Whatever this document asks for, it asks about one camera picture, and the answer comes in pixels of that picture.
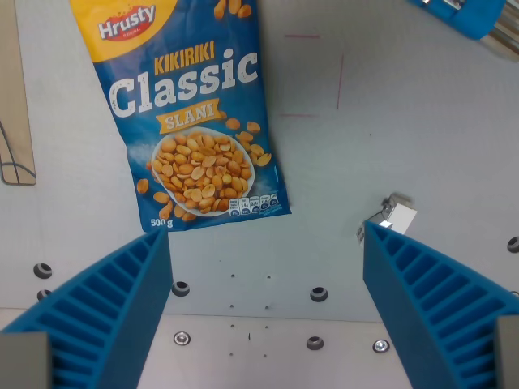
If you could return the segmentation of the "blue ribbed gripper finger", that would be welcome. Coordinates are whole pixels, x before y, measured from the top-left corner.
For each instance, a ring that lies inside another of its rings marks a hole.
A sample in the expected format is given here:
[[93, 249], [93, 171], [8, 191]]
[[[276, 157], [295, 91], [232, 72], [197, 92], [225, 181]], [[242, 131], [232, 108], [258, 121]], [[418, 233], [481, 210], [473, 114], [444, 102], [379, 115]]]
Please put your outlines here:
[[363, 281], [414, 388], [496, 388], [496, 321], [518, 298], [406, 235], [365, 224]]
[[53, 388], [136, 388], [173, 286], [166, 229], [136, 238], [3, 328], [49, 337]]

